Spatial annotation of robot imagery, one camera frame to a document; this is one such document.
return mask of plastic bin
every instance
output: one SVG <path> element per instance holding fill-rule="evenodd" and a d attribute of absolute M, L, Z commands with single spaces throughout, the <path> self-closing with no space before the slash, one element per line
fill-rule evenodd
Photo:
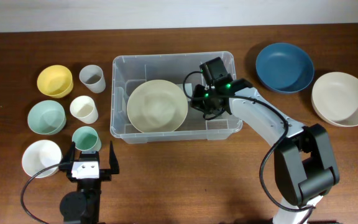
<path fill-rule="evenodd" d="M 142 83 L 150 80 L 167 80 L 175 84 L 192 71 L 200 70 L 199 65 L 221 57 L 227 71 L 236 79 L 234 57 L 230 52 L 205 52 L 193 54 L 131 55 L 118 56 L 112 62 L 112 97 L 110 132 L 115 138 L 126 143 L 138 144 L 153 141 L 177 141 L 192 139 L 227 139 L 242 128 L 242 121 L 227 113 L 205 121 L 203 113 L 191 107 L 186 120 L 176 130 L 161 133 L 141 133 L 128 119 L 126 105 L 131 93 Z M 201 74 L 192 75 L 188 81 L 192 88 L 203 84 Z"/>

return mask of wooden table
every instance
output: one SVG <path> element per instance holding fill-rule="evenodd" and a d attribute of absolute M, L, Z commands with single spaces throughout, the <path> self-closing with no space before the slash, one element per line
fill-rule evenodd
<path fill-rule="evenodd" d="M 69 114 L 77 96 L 89 95 L 97 104 L 94 127 L 103 142 L 101 167 L 108 167 L 108 142 L 113 140 L 121 173 L 102 184 L 100 220 L 106 223 L 245 223 L 269 219 L 277 211 L 259 184 L 258 170 L 267 143 L 246 124 L 223 141 L 175 141 L 126 144 L 109 132 L 112 61 L 118 55 L 176 54 L 230 51 L 238 77 L 250 80 L 269 102 L 306 125 L 322 124 L 329 132 L 340 183 L 319 204 L 311 220 L 358 223 L 358 127 L 337 128 L 318 118 L 311 106 L 311 88 L 281 95 L 261 86 L 255 58 L 273 42 L 289 42 L 309 53 L 316 77 L 330 71 L 358 78 L 358 24 L 311 26 L 254 26 L 200 29 L 101 30 L 0 34 L 0 223 L 35 223 L 19 203 L 29 178 L 21 167 L 22 154 L 32 142 L 55 141 L 68 149 L 74 130 L 84 125 Z M 57 99 L 67 113 L 67 125 L 53 136 L 33 133 L 27 113 L 50 99 L 36 79 L 49 65 L 67 66 L 74 89 Z M 81 68 L 99 65 L 107 87 L 90 92 L 78 79 Z M 265 179 L 280 200 L 269 161 Z M 43 220 L 61 223 L 59 203 L 76 185 L 58 173 L 35 180 L 25 202 Z"/>

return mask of green cup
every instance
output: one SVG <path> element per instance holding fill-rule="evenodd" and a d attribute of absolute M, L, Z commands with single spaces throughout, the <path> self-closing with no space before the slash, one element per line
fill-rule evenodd
<path fill-rule="evenodd" d="M 56 134 L 66 125 L 65 110 L 56 101 L 41 101 L 31 108 L 27 123 L 37 134 Z"/>
<path fill-rule="evenodd" d="M 89 126 L 78 128 L 73 134 L 72 141 L 81 151 L 99 151 L 102 147 L 98 133 Z"/>

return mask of cup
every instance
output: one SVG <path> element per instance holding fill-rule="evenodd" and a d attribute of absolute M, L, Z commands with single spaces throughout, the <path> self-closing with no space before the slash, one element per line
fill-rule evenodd
<path fill-rule="evenodd" d="M 102 147 L 98 133 L 89 126 L 78 128 L 73 134 L 72 141 L 80 151 L 99 151 Z"/>
<path fill-rule="evenodd" d="M 63 158 L 59 146 L 53 141 L 40 140 L 31 144 L 23 153 L 22 167 L 24 172 L 33 176 L 41 170 L 58 164 Z M 49 177 L 58 172 L 58 167 L 51 168 L 37 178 Z"/>
<path fill-rule="evenodd" d="M 52 65 L 44 69 L 37 79 L 37 87 L 44 95 L 62 98 L 73 89 L 73 75 L 63 65 Z"/>
<path fill-rule="evenodd" d="M 56 101 L 41 101 L 31 108 L 27 123 L 37 134 L 56 134 L 66 125 L 65 110 Z"/>
<path fill-rule="evenodd" d="M 88 65 L 81 69 L 80 80 L 94 93 L 101 93 L 106 88 L 103 70 L 97 65 Z"/>
<path fill-rule="evenodd" d="M 92 124 L 98 117 L 98 110 L 92 98 L 79 96 L 70 104 L 70 113 L 85 124 Z"/>

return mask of white wall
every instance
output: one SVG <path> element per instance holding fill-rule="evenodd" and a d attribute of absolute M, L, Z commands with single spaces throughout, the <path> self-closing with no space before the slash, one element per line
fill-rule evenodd
<path fill-rule="evenodd" d="M 358 0 L 0 0 L 0 32 L 358 22 Z"/>

